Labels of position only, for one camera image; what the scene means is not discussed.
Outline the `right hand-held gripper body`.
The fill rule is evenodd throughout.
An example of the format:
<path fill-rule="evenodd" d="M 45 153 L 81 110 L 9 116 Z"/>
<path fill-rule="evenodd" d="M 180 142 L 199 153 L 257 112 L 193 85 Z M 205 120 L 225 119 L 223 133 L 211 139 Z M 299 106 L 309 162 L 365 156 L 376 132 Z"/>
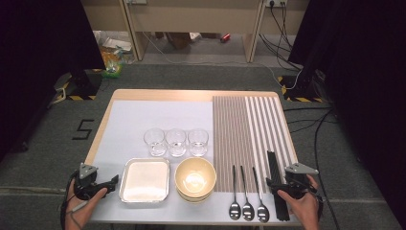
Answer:
<path fill-rule="evenodd" d="M 317 193 L 317 189 L 310 183 L 309 175 L 317 175 L 318 170 L 302 163 L 294 163 L 285 169 L 285 184 L 279 186 L 279 190 L 288 193 L 296 199 L 302 198 L 306 192 Z"/>

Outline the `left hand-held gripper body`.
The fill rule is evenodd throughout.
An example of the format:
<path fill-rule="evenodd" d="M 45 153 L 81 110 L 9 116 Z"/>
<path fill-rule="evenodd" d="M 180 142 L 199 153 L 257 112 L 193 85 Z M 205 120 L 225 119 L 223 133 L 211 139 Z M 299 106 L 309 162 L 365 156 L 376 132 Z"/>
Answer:
<path fill-rule="evenodd" d="M 74 194 L 78 199 L 89 200 L 101 189 L 102 185 L 96 183 L 97 167 L 81 163 L 75 175 Z"/>

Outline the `bundle of black chopsticks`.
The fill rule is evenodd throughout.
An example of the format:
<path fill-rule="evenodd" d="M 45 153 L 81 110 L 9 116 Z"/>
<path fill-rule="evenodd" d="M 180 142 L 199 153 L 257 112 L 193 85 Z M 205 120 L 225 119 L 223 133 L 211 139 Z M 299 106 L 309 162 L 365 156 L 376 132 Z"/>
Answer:
<path fill-rule="evenodd" d="M 277 187 L 282 184 L 282 178 L 279 171 L 279 165 L 277 161 L 276 154 L 273 151 L 267 152 L 267 159 L 269 170 L 271 174 L 271 179 L 277 182 L 278 184 L 272 187 Z M 282 199 L 278 194 L 274 194 L 274 203 L 277 219 L 280 221 L 290 220 L 289 212 L 287 209 L 287 204 L 284 199 Z"/>

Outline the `silver metal spoon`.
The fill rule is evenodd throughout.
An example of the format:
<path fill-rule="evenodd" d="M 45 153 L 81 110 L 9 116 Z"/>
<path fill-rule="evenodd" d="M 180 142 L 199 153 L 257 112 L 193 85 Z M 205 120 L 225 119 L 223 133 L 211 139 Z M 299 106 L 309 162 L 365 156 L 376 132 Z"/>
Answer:
<path fill-rule="evenodd" d="M 236 178 L 236 166 L 233 166 L 233 194 L 234 200 L 229 208 L 229 217 L 232 220 L 238 220 L 241 216 L 241 209 L 237 202 L 237 178 Z"/>
<path fill-rule="evenodd" d="M 264 205 L 263 200 L 262 200 L 262 194 L 259 189 L 259 179 L 258 179 L 258 175 L 257 175 L 257 171 L 256 171 L 255 167 L 253 167 L 253 174 L 254 174 L 257 193 L 259 196 L 258 219 L 260 222 L 265 223 L 270 219 L 270 214 L 269 214 L 269 210 Z"/>
<path fill-rule="evenodd" d="M 240 173 L 241 173 L 242 184 L 243 184 L 244 195 L 245 195 L 245 203 L 242 207 L 242 214 L 243 214 L 243 218 L 245 220 L 251 221 L 254 219 L 255 211 L 254 211 L 252 204 L 249 202 L 248 193 L 247 193 L 247 189 L 246 189 L 245 173 L 244 173 L 243 167 L 240 167 Z"/>

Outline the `person's left hand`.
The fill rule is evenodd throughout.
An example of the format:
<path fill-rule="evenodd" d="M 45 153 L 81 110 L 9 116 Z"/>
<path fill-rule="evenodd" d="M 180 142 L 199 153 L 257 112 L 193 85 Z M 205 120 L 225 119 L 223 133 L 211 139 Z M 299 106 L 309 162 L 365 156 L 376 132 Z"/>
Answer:
<path fill-rule="evenodd" d="M 81 200 L 74 194 L 74 182 L 75 180 L 72 180 L 66 198 L 64 230 L 83 230 L 98 203 L 107 192 L 106 188 L 102 188 L 89 200 Z"/>

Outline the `person's right hand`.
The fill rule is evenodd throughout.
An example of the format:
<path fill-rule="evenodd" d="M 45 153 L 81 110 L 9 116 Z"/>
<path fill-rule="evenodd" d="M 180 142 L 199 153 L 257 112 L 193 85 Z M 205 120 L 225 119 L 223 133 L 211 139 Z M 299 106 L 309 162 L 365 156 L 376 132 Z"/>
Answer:
<path fill-rule="evenodd" d="M 304 230 L 320 230 L 319 201 L 316 195 L 305 193 L 302 198 L 296 199 L 282 190 L 278 190 L 278 195 L 290 205 L 290 213 L 296 216 Z"/>

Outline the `clear drinking glass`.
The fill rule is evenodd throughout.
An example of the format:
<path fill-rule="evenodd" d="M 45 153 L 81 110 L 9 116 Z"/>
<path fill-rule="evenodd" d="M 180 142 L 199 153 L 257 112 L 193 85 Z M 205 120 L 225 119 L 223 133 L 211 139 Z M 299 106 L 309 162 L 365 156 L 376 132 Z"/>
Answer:
<path fill-rule="evenodd" d="M 190 153 L 193 156 L 203 156 L 208 151 L 209 134 L 206 130 L 197 128 L 188 134 Z"/>
<path fill-rule="evenodd" d="M 173 128 L 167 132 L 166 142 L 173 157 L 180 157 L 186 153 L 186 139 L 186 132 L 182 129 Z"/>
<path fill-rule="evenodd" d="M 152 156 L 162 156 L 167 151 L 165 132 L 160 128 L 151 128 L 144 134 L 144 142 Z"/>

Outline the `striped woven placemat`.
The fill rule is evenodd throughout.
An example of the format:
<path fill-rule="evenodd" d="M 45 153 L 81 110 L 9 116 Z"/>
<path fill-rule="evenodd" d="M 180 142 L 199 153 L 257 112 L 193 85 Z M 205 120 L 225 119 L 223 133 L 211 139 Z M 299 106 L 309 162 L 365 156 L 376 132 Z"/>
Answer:
<path fill-rule="evenodd" d="M 277 97 L 214 97 L 213 122 L 215 189 L 220 193 L 268 193 L 269 151 L 280 173 L 298 161 Z"/>

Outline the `black stand base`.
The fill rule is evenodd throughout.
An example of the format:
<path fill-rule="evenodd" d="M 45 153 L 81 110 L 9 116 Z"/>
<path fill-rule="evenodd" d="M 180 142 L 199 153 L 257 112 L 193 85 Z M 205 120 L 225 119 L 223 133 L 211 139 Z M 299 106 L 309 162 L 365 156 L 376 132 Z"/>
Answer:
<path fill-rule="evenodd" d="M 283 98 L 290 102 L 321 103 L 322 97 L 312 79 L 301 78 L 301 74 L 277 77 Z"/>
<path fill-rule="evenodd" d="M 101 74 L 82 71 L 66 82 L 66 96 L 73 101 L 95 100 L 101 84 Z"/>

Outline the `green plastic wrapper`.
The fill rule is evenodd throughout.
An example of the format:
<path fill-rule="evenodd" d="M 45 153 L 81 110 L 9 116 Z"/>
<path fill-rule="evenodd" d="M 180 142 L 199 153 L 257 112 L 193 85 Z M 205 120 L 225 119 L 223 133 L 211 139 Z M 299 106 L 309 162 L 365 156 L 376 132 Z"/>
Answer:
<path fill-rule="evenodd" d="M 101 75 L 107 79 L 118 78 L 123 70 L 123 66 L 118 62 L 108 62 L 106 69 L 101 72 Z"/>

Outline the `yellow snack bag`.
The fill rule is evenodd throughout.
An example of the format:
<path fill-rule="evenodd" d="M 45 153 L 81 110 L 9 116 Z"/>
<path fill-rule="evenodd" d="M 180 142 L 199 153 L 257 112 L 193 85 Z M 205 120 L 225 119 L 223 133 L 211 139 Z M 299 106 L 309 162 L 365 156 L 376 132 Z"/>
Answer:
<path fill-rule="evenodd" d="M 101 57 L 106 69 L 123 63 L 122 59 L 115 53 L 101 51 Z"/>

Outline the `black curtain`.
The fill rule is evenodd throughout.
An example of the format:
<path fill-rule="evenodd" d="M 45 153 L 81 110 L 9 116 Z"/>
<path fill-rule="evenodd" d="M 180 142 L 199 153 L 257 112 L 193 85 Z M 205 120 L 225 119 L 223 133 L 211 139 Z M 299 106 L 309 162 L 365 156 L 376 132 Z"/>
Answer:
<path fill-rule="evenodd" d="M 80 0 L 0 0 L 0 161 L 30 135 L 59 77 L 103 67 Z"/>
<path fill-rule="evenodd" d="M 406 230 L 406 0 L 309 0 L 290 61 L 321 71 L 359 158 Z"/>

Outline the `clear plastic bag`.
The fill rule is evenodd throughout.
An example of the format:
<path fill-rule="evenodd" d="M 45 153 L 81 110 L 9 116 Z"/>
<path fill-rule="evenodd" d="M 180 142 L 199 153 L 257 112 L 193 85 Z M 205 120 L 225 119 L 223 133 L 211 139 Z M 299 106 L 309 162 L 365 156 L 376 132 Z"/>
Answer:
<path fill-rule="evenodd" d="M 94 31 L 97 43 L 104 48 L 119 49 L 125 52 L 132 50 L 132 44 L 127 32 Z"/>

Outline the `brown bag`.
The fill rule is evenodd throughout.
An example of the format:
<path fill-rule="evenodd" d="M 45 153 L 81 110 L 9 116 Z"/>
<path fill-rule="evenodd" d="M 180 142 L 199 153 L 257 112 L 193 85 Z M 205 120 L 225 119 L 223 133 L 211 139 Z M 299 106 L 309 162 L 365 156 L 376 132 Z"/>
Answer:
<path fill-rule="evenodd" d="M 189 33 L 166 33 L 168 42 L 177 50 L 186 48 L 192 39 Z"/>

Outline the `beige wooden desk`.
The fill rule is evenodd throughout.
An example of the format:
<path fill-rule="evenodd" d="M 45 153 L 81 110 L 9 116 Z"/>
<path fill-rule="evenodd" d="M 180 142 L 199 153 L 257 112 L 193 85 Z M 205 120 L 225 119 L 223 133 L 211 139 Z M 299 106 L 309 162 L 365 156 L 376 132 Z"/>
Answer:
<path fill-rule="evenodd" d="M 148 33 L 217 33 L 242 35 L 252 62 L 264 10 L 263 0 L 122 0 L 135 57 L 142 60 Z"/>

